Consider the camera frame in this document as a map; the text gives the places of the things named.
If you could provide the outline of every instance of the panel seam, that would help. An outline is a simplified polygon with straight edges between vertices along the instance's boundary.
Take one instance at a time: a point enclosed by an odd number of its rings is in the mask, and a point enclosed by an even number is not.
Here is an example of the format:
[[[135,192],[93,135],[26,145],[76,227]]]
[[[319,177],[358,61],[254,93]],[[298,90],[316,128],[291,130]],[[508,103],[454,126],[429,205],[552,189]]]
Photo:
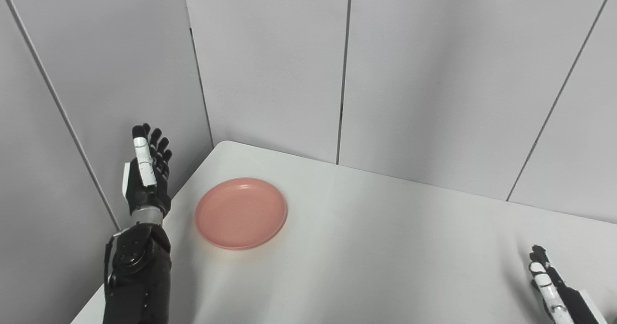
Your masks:
[[[604,6],[606,6],[607,2],[608,2],[608,0],[602,1],[602,5],[600,6],[600,9],[598,10],[597,14],[595,15],[595,18],[593,19],[593,23],[592,23],[591,27],[589,28],[589,31],[588,31],[587,35],[585,36],[585,39],[584,39],[582,45],[580,46],[580,49],[579,49],[579,51],[577,53],[577,56],[575,57],[575,60],[573,61],[572,66],[570,67],[570,69],[568,71],[568,74],[566,75],[566,78],[565,78],[565,80],[562,83],[561,88],[559,89],[559,92],[557,93],[557,97],[555,97],[555,100],[553,101],[553,104],[551,105],[551,107],[549,109],[549,113],[548,113],[548,115],[546,115],[546,118],[544,119],[544,122],[542,123],[542,127],[540,128],[540,131],[538,132],[538,135],[536,136],[536,139],[534,140],[534,143],[531,145],[531,149],[529,150],[529,153],[527,154],[527,157],[526,157],[525,161],[523,162],[523,166],[522,166],[521,170],[518,172],[518,176],[516,176],[516,180],[514,181],[514,184],[512,185],[512,188],[510,189],[510,192],[509,192],[507,198],[505,199],[506,201],[510,201],[512,193],[514,192],[514,188],[516,188],[516,184],[518,184],[519,179],[521,179],[521,176],[522,176],[525,168],[527,167],[527,163],[529,162],[529,159],[531,159],[531,155],[533,154],[534,150],[536,150],[536,146],[538,144],[538,141],[540,141],[540,137],[542,136],[542,133],[544,132],[544,128],[546,128],[546,125],[549,122],[549,119],[550,119],[551,115],[553,114],[553,111],[555,110],[555,106],[557,105],[557,102],[558,102],[559,98],[562,96],[563,90],[566,87],[566,85],[568,84],[570,76],[572,75],[572,72],[574,71],[575,66],[578,63],[578,60],[580,58],[580,54],[582,54],[582,51],[585,49],[585,46],[587,45],[587,42],[589,41],[589,38],[591,37],[593,29],[595,28],[595,25],[598,23],[598,19],[600,19],[600,15],[602,14],[602,12],[604,10]]]
[[[203,111],[205,111],[205,122],[208,125],[208,133],[210,134],[210,144],[214,149],[214,138],[212,137],[212,124],[210,124],[210,116],[208,114],[208,105],[205,102],[205,93],[203,92],[203,81],[201,79],[201,70],[199,69],[199,60],[197,59],[197,49],[195,48],[195,39],[192,33],[191,15],[189,14],[189,5],[185,0],[185,10],[187,10],[187,22],[189,23],[189,33],[191,34],[191,45],[193,49],[193,55],[195,57],[195,66],[197,67],[197,76],[199,80],[199,90],[201,91],[201,98],[203,100]]]
[[[99,192],[99,196],[101,197],[101,200],[103,201],[103,204],[105,205],[107,213],[109,214],[109,217],[111,218],[112,223],[114,224],[114,227],[116,228],[116,230],[120,231],[120,225],[114,215],[114,212],[112,211],[109,205],[109,201],[107,200],[102,190],[101,183],[99,183],[99,180],[94,174],[92,165],[90,164],[90,161],[88,161],[86,152],[84,151],[83,146],[81,145],[81,142],[79,141],[79,138],[77,138],[77,134],[75,133],[75,129],[73,129],[73,125],[68,119],[68,114],[66,113],[66,110],[64,109],[64,106],[62,105],[62,102],[60,101],[60,98],[58,97],[58,94],[56,93],[55,87],[52,84],[51,79],[49,78],[49,74],[47,73],[44,65],[42,64],[42,60],[40,59],[37,49],[35,48],[34,43],[32,42],[32,39],[28,33],[28,30],[26,30],[23,19],[19,15],[13,0],[5,0],[5,1],[7,5],[9,6],[9,10],[11,11],[11,14],[13,15],[13,19],[15,20],[15,23],[17,24],[18,29],[20,30],[22,34],[22,38],[24,38],[24,41],[26,42],[26,45],[28,46],[31,56],[33,60],[35,61],[35,64],[37,65],[37,69],[40,75],[42,75],[45,85],[47,86],[49,92],[51,93],[51,96],[55,102],[55,105],[58,108],[58,111],[60,112],[62,119],[64,120],[64,124],[66,125],[68,132],[70,133],[71,138],[73,139],[73,142],[75,143],[75,146],[77,147],[77,151],[79,151],[81,159],[83,163],[86,165],[86,168],[88,169],[88,174],[90,174],[90,178],[92,179],[94,186],[96,187],[96,190]]]
[[[341,110],[339,114],[339,133],[336,143],[336,164],[339,164],[339,158],[341,156],[341,132],[343,125],[343,105],[345,102],[345,80],[347,77],[347,58],[348,58],[348,45],[349,45],[349,20],[351,19],[351,0],[348,0],[347,18],[345,24],[345,47],[343,50],[343,72],[341,82]]]

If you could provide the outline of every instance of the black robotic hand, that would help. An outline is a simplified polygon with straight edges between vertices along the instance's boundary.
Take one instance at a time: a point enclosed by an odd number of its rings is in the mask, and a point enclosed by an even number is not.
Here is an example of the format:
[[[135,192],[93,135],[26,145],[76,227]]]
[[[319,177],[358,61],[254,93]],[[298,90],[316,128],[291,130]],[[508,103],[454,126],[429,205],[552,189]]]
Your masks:
[[[167,194],[169,141],[160,129],[133,128],[136,157],[125,164],[122,190],[133,225],[114,234],[105,249],[103,324],[167,324],[171,245],[163,218],[172,201]]]
[[[140,208],[157,207],[164,217],[172,203],[167,194],[172,151],[166,149],[169,145],[166,137],[159,142],[162,134],[160,129],[154,129],[148,140],[149,133],[148,124],[133,127],[136,157],[125,164],[122,188],[131,216]]]

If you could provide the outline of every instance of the white finger segment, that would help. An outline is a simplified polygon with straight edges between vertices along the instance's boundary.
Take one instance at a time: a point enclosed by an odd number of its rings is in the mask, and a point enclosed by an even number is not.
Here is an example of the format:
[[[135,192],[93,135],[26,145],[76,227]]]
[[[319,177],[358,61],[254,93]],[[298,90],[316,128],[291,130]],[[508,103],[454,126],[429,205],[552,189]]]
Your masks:
[[[152,186],[156,184],[156,177],[152,169],[152,158],[150,157],[150,148],[148,140],[145,137],[135,137],[133,139],[135,146],[135,154],[137,155],[137,163],[139,164],[139,175],[144,186]]]

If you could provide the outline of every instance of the robot finger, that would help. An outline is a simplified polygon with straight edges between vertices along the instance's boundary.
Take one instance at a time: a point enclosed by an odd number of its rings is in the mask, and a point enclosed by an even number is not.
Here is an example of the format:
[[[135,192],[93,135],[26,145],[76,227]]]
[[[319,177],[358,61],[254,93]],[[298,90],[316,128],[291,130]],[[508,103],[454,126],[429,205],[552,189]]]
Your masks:
[[[161,129],[159,128],[156,128],[154,129],[154,131],[152,131],[152,135],[150,135],[150,144],[154,146],[154,148],[156,148],[159,138],[162,134],[163,132],[161,132]]]
[[[163,137],[163,139],[159,142],[159,147],[156,150],[157,153],[162,155],[165,152],[165,148],[167,148],[167,146],[169,146],[169,140],[167,139],[167,137]]]
[[[165,163],[169,163],[169,160],[172,158],[172,151],[167,149],[165,153],[163,153],[163,161]]]
[[[148,135],[150,133],[150,124],[148,124],[147,122],[144,122],[143,127],[144,127],[144,130],[146,131],[146,135]]]

